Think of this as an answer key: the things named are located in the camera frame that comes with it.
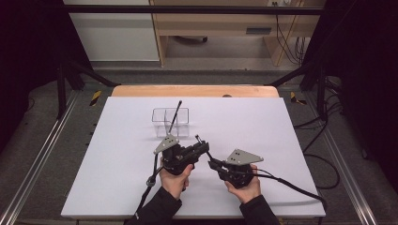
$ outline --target triangular metal plate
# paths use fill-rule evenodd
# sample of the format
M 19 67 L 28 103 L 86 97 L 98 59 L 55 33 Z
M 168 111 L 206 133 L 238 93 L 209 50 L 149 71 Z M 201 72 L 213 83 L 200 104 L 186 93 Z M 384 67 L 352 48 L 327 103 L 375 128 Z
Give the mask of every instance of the triangular metal plate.
M 179 143 L 179 139 L 176 138 L 175 136 L 168 134 L 159 144 L 159 146 L 155 149 L 154 154 L 158 154 L 170 147 L 173 147 L 174 145 Z
M 245 152 L 240 149 L 235 149 L 234 152 L 225 160 L 227 164 L 230 165 L 246 165 L 254 162 L 263 161 L 262 157 L 255 154 Z

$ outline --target black cable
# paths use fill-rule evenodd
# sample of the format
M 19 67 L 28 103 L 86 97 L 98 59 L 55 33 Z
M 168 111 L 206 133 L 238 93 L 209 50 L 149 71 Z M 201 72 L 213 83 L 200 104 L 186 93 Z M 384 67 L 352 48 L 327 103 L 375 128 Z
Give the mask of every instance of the black cable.
M 301 38 L 301 52 L 300 52 L 300 64 L 304 62 L 304 49 L 305 49 L 305 37 Z
M 297 128 L 297 129 L 301 129 L 301 130 L 303 130 L 303 129 L 316 129 L 316 128 L 321 128 L 321 127 L 323 127 L 324 125 L 325 125 L 325 123 L 324 123 L 324 124 L 321 124 L 321 125 L 318 125 L 318 126 L 315 126 L 315 127 Z
M 284 185 L 286 185 L 286 186 L 288 186 L 288 187 L 294 189 L 295 191 L 297 191 L 297 192 L 299 192 L 299 193 L 301 193 L 301 194 L 304 194 L 304 195 L 307 195 L 307 196 L 309 196 L 309 197 L 311 197 L 311 198 L 313 198 L 313 199 L 319 200 L 319 201 L 322 203 L 322 205 L 323 205 L 325 211 L 326 211 L 327 208 L 328 208 L 328 203 L 326 202 L 326 200 L 325 200 L 324 198 L 322 198 L 322 197 L 320 197 L 320 196 L 318 196 L 318 195 L 315 195 L 315 194 L 313 194 L 313 193 L 311 193 L 311 192 L 309 192 L 309 191 L 306 191 L 306 190 L 304 190 L 304 189 L 301 189 L 301 188 L 299 188 L 299 187 L 297 187 L 297 186 L 294 186 L 294 185 L 292 185 L 291 183 L 289 183 L 288 181 L 283 180 L 282 178 L 278 178 L 278 177 L 275 177 L 275 176 L 273 176 L 273 175 L 263 175 L 263 174 L 252 173 L 252 172 L 245 172 L 245 173 L 248 174 L 248 175 L 252 175 L 252 176 L 259 176 L 259 177 L 264 177 L 264 178 L 276 180 L 276 181 L 278 181 L 279 183 L 282 183 L 282 184 L 284 184 Z
M 325 130 L 326 125 L 328 124 L 328 119 L 325 121 L 324 126 L 322 127 L 322 129 L 315 135 L 315 137 L 307 144 L 307 146 L 302 150 L 302 153 L 305 153 L 310 147 L 311 145 L 313 145 L 313 143 L 316 141 L 316 139 L 318 139 L 318 137 L 322 134 L 322 132 Z
M 334 90 L 335 92 L 337 92 L 339 94 L 343 92 L 343 89 L 341 87 L 337 86 L 336 84 L 331 82 L 329 79 L 326 79 L 326 87 Z
M 308 153 L 303 154 L 303 155 L 304 155 L 305 157 L 318 158 L 318 159 L 320 159 L 320 160 L 326 162 L 327 164 L 330 165 L 330 167 L 331 167 L 331 168 L 334 170 L 334 172 L 336 173 L 337 180 L 336 180 L 336 182 L 335 182 L 334 185 L 328 186 L 328 187 L 320 187 L 320 186 L 315 185 L 316 188 L 319 188 L 319 189 L 333 189 L 333 188 L 336 188 L 337 186 L 339 186 L 340 180 L 341 180 L 340 174 L 339 174 L 337 168 L 336 168 L 333 164 L 331 164 L 331 162 L 329 162 L 327 159 L 325 159 L 325 158 L 323 158 L 323 157 L 320 157 L 320 156 L 317 156 L 317 155 L 308 154 Z
M 299 58 L 299 37 L 296 37 L 295 55 L 297 58 Z
M 334 97 L 336 97 L 340 100 L 339 96 L 340 96 L 339 94 L 333 94 L 333 95 L 329 96 L 328 98 L 326 98 L 326 102 L 328 102 L 331 98 L 334 98 Z
M 256 171 L 259 171 L 259 172 L 262 172 L 262 173 L 266 173 L 266 174 L 268 174 L 270 176 L 273 176 L 270 172 L 266 172 L 264 170 L 260 170 L 260 169 L 253 169 L 253 170 L 256 170 Z
M 26 110 L 27 112 L 32 110 L 32 108 L 35 106 L 35 103 L 36 103 L 36 101 L 32 97 L 29 98 L 29 100 L 32 101 L 32 105 L 30 105 L 29 108 L 27 108 L 27 110 Z
M 296 64 L 296 65 L 297 65 L 297 64 L 298 64 L 297 59 L 293 57 L 292 52 L 290 52 L 290 54 L 292 55 L 292 57 L 295 59 L 296 62 L 293 62 L 293 61 L 292 61 L 292 59 L 290 58 L 290 56 L 289 56 L 289 54 L 287 53 L 286 49 L 284 48 L 284 45 L 282 45 L 282 43 L 279 41 L 279 32 L 281 31 L 283 40 L 284 40 L 284 42 L 285 42 L 285 44 L 286 44 L 288 50 L 290 51 L 289 45 L 287 44 L 287 41 L 284 39 L 284 35 L 283 35 L 283 33 L 282 33 L 282 30 L 281 30 L 281 28 L 279 27 L 278 15 L 275 15 L 275 17 L 276 17 L 276 29 L 277 29 L 277 30 L 276 30 L 276 39 L 278 40 L 279 45 L 282 47 L 282 49 L 283 49 L 284 53 L 286 54 L 287 58 L 289 59 L 289 61 L 290 61 L 292 64 Z
M 163 168 L 163 167 L 159 167 L 159 168 L 157 169 L 157 166 L 158 166 L 158 154 L 155 155 L 155 161 L 154 161 L 154 163 L 153 163 L 153 173 L 152 173 L 152 175 L 149 176 L 149 178 L 146 180 L 147 188 L 146 188 L 146 190 L 145 190 L 143 196 L 141 197 L 140 204 L 138 204 L 137 210 L 135 210 L 135 212 L 138 212 L 138 210 L 140 210 L 140 209 L 144 206 L 146 197 L 148 196 L 150 189 L 152 189 L 152 187 L 155 186 L 155 183 L 156 183 L 156 176 L 158 175 L 158 173 L 159 173 L 159 172 L 161 171 L 161 169 Z
M 320 119 L 320 118 L 321 118 L 320 116 L 317 116 L 316 118 L 314 118 L 314 119 L 312 119 L 312 120 L 310 120 L 310 121 L 308 121 L 308 122 L 305 122 L 305 123 L 303 123 L 303 124 L 294 125 L 293 128 L 294 128 L 294 129 L 297 129 L 297 128 L 301 128 L 301 127 L 310 125 L 311 123 L 316 122 L 316 121 L 317 121 L 318 119 Z

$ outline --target gray floor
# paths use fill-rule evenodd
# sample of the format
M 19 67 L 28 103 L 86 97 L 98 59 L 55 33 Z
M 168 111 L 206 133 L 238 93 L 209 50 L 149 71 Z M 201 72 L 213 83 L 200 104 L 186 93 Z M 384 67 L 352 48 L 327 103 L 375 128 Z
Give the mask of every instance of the gray floor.
M 189 84 L 270 83 L 297 67 L 285 62 L 287 60 L 283 62 L 285 65 L 273 67 L 264 47 L 261 38 L 210 37 L 207 43 L 173 38 L 164 67 L 145 63 L 137 64 L 138 66 L 133 63 L 119 65 L 94 63 L 93 65 L 101 75 L 114 82 Z M 84 91 L 72 93 L 68 90 L 70 96 L 78 95 L 76 104 L 54 148 L 46 158 L 23 207 L 16 212 L 18 216 L 15 224 L 74 224 L 74 221 L 60 217 L 60 212 L 90 143 L 92 132 L 95 131 L 106 97 L 112 92 L 111 88 L 85 76 L 84 79 L 86 81 Z M 296 78 L 279 88 L 294 125 L 315 117 L 311 104 L 301 105 L 290 100 L 292 91 L 296 93 L 298 99 L 305 99 L 309 103 L 314 100 L 313 92 L 300 93 L 297 89 L 299 79 Z M 102 91 L 99 102 L 95 106 L 89 106 L 97 90 Z M 26 112 L 12 140 L 0 156 L 1 212 L 6 212 L 55 123 L 56 84 L 51 82 L 42 86 L 34 90 L 30 97 L 31 104 L 33 105 L 33 102 L 35 104 Z M 329 105 L 333 102 L 337 102 L 336 97 L 330 99 Z M 320 129 L 317 124 L 310 127 L 310 129 L 297 130 L 298 140 L 303 148 Z M 377 163 L 362 158 L 355 134 L 339 109 L 329 117 L 327 131 L 344 157 L 377 223 L 360 220 L 355 197 L 351 196 L 349 191 L 351 186 L 342 182 L 337 188 L 320 191 L 329 204 L 324 224 L 398 224 L 397 194 L 385 179 Z M 333 161 L 325 138 L 324 135 L 320 136 L 309 148 L 308 153 Z M 329 166 L 309 157 L 307 163 L 317 185 L 333 184 L 336 177 Z M 285 222 L 316 224 L 314 219 L 286 219 Z M 104 224 L 111 224 L 111 221 L 106 221 Z

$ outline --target white table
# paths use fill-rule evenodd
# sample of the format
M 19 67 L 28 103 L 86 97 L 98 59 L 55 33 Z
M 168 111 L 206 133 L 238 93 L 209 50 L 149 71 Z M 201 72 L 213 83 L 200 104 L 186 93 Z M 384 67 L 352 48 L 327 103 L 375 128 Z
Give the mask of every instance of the white table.
M 155 108 L 190 109 L 190 137 L 209 142 L 214 158 L 235 148 L 263 157 L 259 169 L 316 193 L 283 99 L 279 97 L 109 97 L 61 215 L 68 218 L 130 218 L 152 174 L 153 151 L 161 142 L 151 122 Z M 240 218 L 238 199 L 202 155 L 181 195 L 176 218 Z M 277 217 L 323 217 L 321 202 L 273 180 L 260 178 L 262 192 Z M 148 195 L 149 201 L 160 186 Z

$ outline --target transparent container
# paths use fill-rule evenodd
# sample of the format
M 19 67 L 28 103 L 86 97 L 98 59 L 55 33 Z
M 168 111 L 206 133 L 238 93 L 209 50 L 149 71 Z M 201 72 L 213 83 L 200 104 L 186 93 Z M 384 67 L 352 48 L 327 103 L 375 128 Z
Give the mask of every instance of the transparent container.
M 157 137 L 166 137 L 176 114 L 176 108 L 156 108 L 152 113 L 152 123 Z M 170 133 L 176 137 L 190 136 L 190 111 L 188 108 L 179 108 L 176 120 Z

